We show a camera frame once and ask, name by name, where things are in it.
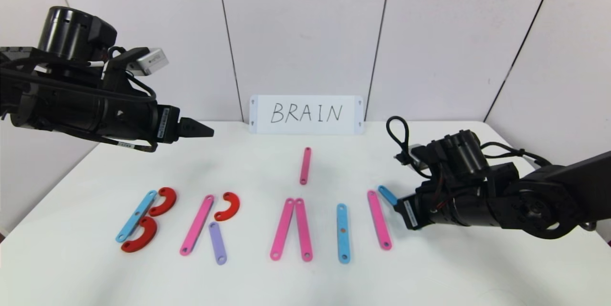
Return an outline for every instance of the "white sign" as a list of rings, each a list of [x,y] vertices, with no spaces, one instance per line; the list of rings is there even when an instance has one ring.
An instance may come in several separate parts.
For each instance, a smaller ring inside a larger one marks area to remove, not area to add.
[[[362,134],[360,96],[254,95],[250,130],[258,134]]]

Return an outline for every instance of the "blue bar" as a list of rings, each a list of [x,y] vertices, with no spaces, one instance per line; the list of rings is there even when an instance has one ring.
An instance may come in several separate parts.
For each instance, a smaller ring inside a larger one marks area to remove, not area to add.
[[[350,237],[348,235],[348,207],[343,203],[337,206],[337,255],[341,263],[349,263]]]
[[[122,243],[131,236],[138,225],[138,221],[146,215],[148,208],[153,204],[153,201],[155,201],[155,196],[157,196],[157,190],[151,190],[147,193],[144,199],[142,199],[142,202],[140,202],[138,208],[131,214],[131,217],[129,217],[129,220],[125,223],[121,232],[116,235],[116,241]]]
[[[393,206],[397,204],[397,197],[395,197],[395,195],[393,195],[387,187],[379,186],[378,191],[380,192],[380,194],[382,194],[386,201],[390,202],[390,204],[392,204]]]

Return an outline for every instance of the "label sticker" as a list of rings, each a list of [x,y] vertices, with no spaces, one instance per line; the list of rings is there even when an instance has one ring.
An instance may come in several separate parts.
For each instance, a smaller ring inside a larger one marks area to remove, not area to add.
[[[412,226],[418,226],[418,221],[416,221],[416,216],[414,215],[414,210],[412,209],[412,204],[410,204],[410,200],[405,200],[403,202],[405,205],[405,210],[408,211],[408,217],[410,217],[410,222]]]

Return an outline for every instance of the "black cable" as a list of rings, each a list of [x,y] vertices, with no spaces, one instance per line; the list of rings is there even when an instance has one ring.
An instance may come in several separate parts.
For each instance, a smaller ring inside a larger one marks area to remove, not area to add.
[[[515,149],[512,147],[509,147],[505,144],[502,143],[497,143],[496,141],[490,141],[488,143],[485,143],[483,145],[480,146],[480,149],[484,149],[486,147],[491,147],[491,146],[495,146],[495,147],[500,147],[502,149],[506,149],[508,152],[504,153],[504,154],[499,154],[498,156],[487,156],[484,155],[484,157],[486,158],[507,158],[507,157],[521,157],[521,156],[527,156],[530,157],[532,159],[535,160],[535,164],[539,165],[540,167],[546,167],[548,165],[552,165],[552,163],[550,163],[547,159],[543,158],[542,156],[537,156],[536,154],[530,153],[530,152],[526,152],[524,151],[524,149]]]
[[[393,120],[399,120],[403,124],[403,128],[405,130],[405,140],[404,140],[404,142],[401,142],[395,136],[395,134],[393,134],[393,132],[390,130],[390,123]],[[388,132],[388,135],[390,136],[390,138],[392,140],[394,140],[395,143],[397,143],[397,145],[399,145],[399,147],[401,148],[401,153],[396,155],[395,158],[397,158],[397,160],[399,160],[401,162],[401,164],[403,164],[403,165],[410,164],[412,166],[412,168],[414,169],[414,171],[416,171],[416,173],[418,173],[418,175],[421,175],[422,177],[424,177],[426,179],[431,179],[432,178],[431,176],[426,175],[425,173],[420,171],[420,169],[418,169],[418,167],[416,167],[416,164],[415,164],[413,158],[411,158],[411,156],[410,156],[410,148],[408,147],[408,141],[410,140],[410,127],[408,126],[407,121],[405,121],[405,119],[403,119],[403,117],[401,117],[401,116],[391,116],[391,117],[389,117],[389,119],[386,121],[386,132]]]
[[[67,82],[61,82],[60,80],[54,80],[47,77],[41,77],[39,75],[22,73],[21,71],[11,70],[0,68],[0,77],[17,80],[19,82],[27,82],[39,84],[42,86],[46,86],[48,88],[54,88],[65,91],[72,91],[74,93],[80,93],[84,95],[92,95],[94,97],[102,97],[107,99],[116,99],[119,101],[128,101],[128,102],[152,102],[157,98],[157,95],[153,91],[153,89],[149,88],[139,80],[135,79],[133,75],[129,76],[128,79],[140,86],[140,88],[145,89],[150,93],[148,96],[135,96],[135,95],[126,95],[122,93],[116,93],[114,91],[107,91],[102,89],[91,88],[89,86],[82,86],[78,84],[70,84]]]
[[[155,91],[153,91],[153,89],[151,89],[148,85],[146,85],[143,82],[137,80],[134,77],[134,74],[131,73],[131,71],[127,71],[127,70],[123,70],[123,71],[125,71],[125,73],[127,73],[127,78],[129,80],[134,82],[137,86],[140,86],[140,88],[142,88],[144,91],[146,91],[151,97],[153,97],[153,99],[157,98],[157,94],[155,93]]]
[[[123,47],[113,46],[108,49],[108,58],[113,59],[114,52],[118,51],[120,54],[127,52]]]

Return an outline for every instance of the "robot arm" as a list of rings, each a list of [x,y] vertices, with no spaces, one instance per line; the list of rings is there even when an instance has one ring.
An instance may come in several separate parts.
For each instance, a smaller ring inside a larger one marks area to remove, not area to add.
[[[395,119],[406,129],[403,143],[390,131]],[[391,117],[387,130],[401,146],[395,158],[430,178],[414,195],[391,202],[410,230],[434,223],[498,226],[556,239],[577,225],[591,231],[596,221],[611,218],[611,151],[563,167],[500,143],[480,145],[469,130],[425,147],[408,146],[409,129],[401,117]],[[482,149],[491,145],[510,152],[485,156]],[[531,156],[541,167],[520,178],[513,163],[490,166],[486,160],[509,156]],[[419,171],[425,168],[430,176]]]
[[[168,64],[161,49],[113,47],[116,30],[79,10],[50,8],[38,48],[0,47],[0,111],[17,127],[154,152],[179,137],[212,137],[214,130],[180,109],[157,104],[135,75]],[[136,84],[144,91],[135,89]],[[144,140],[149,146],[115,139]]]

